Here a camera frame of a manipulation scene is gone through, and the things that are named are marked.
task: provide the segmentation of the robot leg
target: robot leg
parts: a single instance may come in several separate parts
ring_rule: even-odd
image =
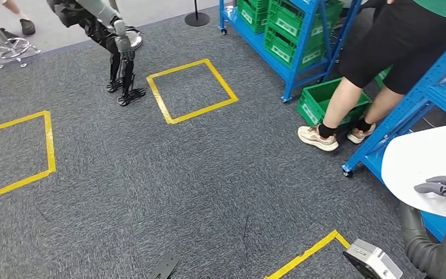
[[[134,89],[134,61],[122,61],[123,67],[123,90],[122,96],[117,100],[121,106],[127,106],[130,102],[146,95],[146,90],[143,88]]]
[[[100,42],[99,44],[111,53],[110,80],[109,83],[107,84],[107,91],[109,91],[110,93],[114,93],[122,87],[123,83],[122,77],[118,77],[118,70],[120,68],[120,62],[121,62],[120,53],[117,50],[115,39],[112,37],[106,38],[103,42]]]

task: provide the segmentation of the shelf caster wheel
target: shelf caster wheel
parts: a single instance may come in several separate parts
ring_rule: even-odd
[[[343,171],[343,175],[345,177],[351,178],[351,177],[353,177],[353,172],[352,171]]]

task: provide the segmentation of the green plastic crate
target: green plastic crate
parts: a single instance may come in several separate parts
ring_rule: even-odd
[[[291,67],[293,55],[297,45],[274,30],[273,24],[267,24],[264,35],[264,49],[278,61]],[[315,48],[306,48],[303,52],[299,69],[303,69],[313,63],[319,62],[325,53],[324,44]]]
[[[322,121],[339,82],[341,82],[341,78],[303,88],[297,111],[307,124],[313,126]],[[340,124],[358,120],[370,103],[372,103],[372,100],[362,91],[358,103],[348,112]]]
[[[257,9],[259,12],[268,10],[269,0],[249,0],[250,5]]]
[[[336,25],[342,8],[343,4],[339,0],[326,2],[326,24],[329,36],[332,32],[332,27]],[[269,3],[268,22],[278,26],[278,31],[295,44],[298,42],[303,17],[304,13],[287,0],[271,0]],[[323,28],[321,14],[318,11],[312,22],[307,45],[312,47],[321,43],[323,43]]]
[[[238,14],[254,33],[262,33],[267,21],[267,10],[258,10],[250,0],[237,1]]]
[[[389,74],[390,70],[391,67],[381,71],[377,76],[375,76],[374,80],[380,88],[384,87],[384,78],[387,77],[387,74]]]

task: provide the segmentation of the yellow tape square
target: yellow tape square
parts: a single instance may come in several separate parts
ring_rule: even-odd
[[[31,183],[33,181],[39,180],[41,178],[44,178],[48,176],[50,173],[53,173],[55,171],[55,156],[54,156],[54,150],[53,150],[53,136],[52,136],[52,122],[51,122],[51,113],[49,111],[41,111],[34,113],[32,115],[24,116],[18,119],[14,119],[12,121],[2,123],[0,124],[0,129],[4,129],[16,124],[19,124],[21,122],[25,122],[34,118],[38,117],[44,117],[44,127],[45,127],[45,146],[47,149],[47,165],[48,169],[45,171],[42,171],[41,173],[37,173],[35,175],[29,176],[27,178],[24,178],[20,181],[17,181],[15,183],[11,183],[3,188],[0,188],[0,195],[9,192],[11,190],[14,190],[16,188],[20,188],[22,186],[25,186],[28,183]]]
[[[211,73],[214,75],[214,77],[218,80],[218,82],[221,84],[221,86],[223,87],[223,89],[226,91],[226,93],[229,96],[229,99],[224,100],[222,102],[219,103],[215,103],[213,105],[207,106],[205,108],[202,109],[198,109],[195,112],[190,112],[187,113],[185,115],[179,116],[177,118],[172,118],[170,116],[170,113],[167,110],[167,107],[165,106],[165,103],[163,102],[161,96],[160,96],[160,92],[158,91],[158,88],[156,87],[156,84],[154,83],[154,78],[156,77],[161,77],[163,75],[166,74],[171,74],[171,73],[175,73],[176,71],[180,71],[180,70],[184,70],[190,67],[194,67],[200,64],[205,64],[208,68],[209,71],[211,71]],[[161,113],[163,114],[163,117],[165,117],[165,120],[167,121],[168,124],[176,124],[179,122],[182,122],[184,120],[196,117],[198,115],[202,115],[203,113],[206,112],[210,112],[214,109],[218,109],[221,108],[223,106],[229,105],[230,103],[236,102],[238,101],[237,96],[235,96],[235,94],[233,93],[233,91],[230,89],[230,86],[228,86],[228,84],[225,82],[225,80],[221,77],[221,75],[218,73],[218,71],[216,70],[216,68],[213,66],[213,64],[211,64],[211,62],[209,61],[209,59],[205,58],[199,61],[195,61],[192,63],[188,63],[182,66],[178,66],[172,69],[168,69],[165,71],[161,71],[159,73],[156,74],[152,74],[149,75],[147,78],[149,87],[151,88],[151,91],[153,92],[154,98],[156,100],[156,102],[158,103],[158,106],[160,107]]]
[[[264,279],[279,279],[284,276],[286,273],[290,272],[290,270],[294,269],[298,264],[312,256],[312,254],[316,253],[320,249],[324,248],[327,244],[329,244],[333,240],[338,240],[346,249],[350,247],[350,244],[344,239],[342,235],[339,234],[336,230],[330,232],[326,237],[322,238],[319,242],[314,244],[314,246],[310,247],[310,249],[306,250],[302,255],[295,257],[289,263],[285,264],[283,267],[278,269],[276,272],[271,274],[270,276],[265,276]]]

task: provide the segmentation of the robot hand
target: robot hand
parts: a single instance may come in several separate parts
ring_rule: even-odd
[[[116,20],[113,25],[117,35],[115,37],[115,42],[122,58],[128,62],[134,61],[135,52],[134,48],[131,46],[131,40],[129,40],[129,37],[126,35],[124,21]]]
[[[131,46],[131,40],[127,37],[127,35],[124,36],[117,36],[115,38],[117,49],[120,52],[120,55],[123,59],[127,60],[128,62],[134,61],[135,52],[134,48]]]

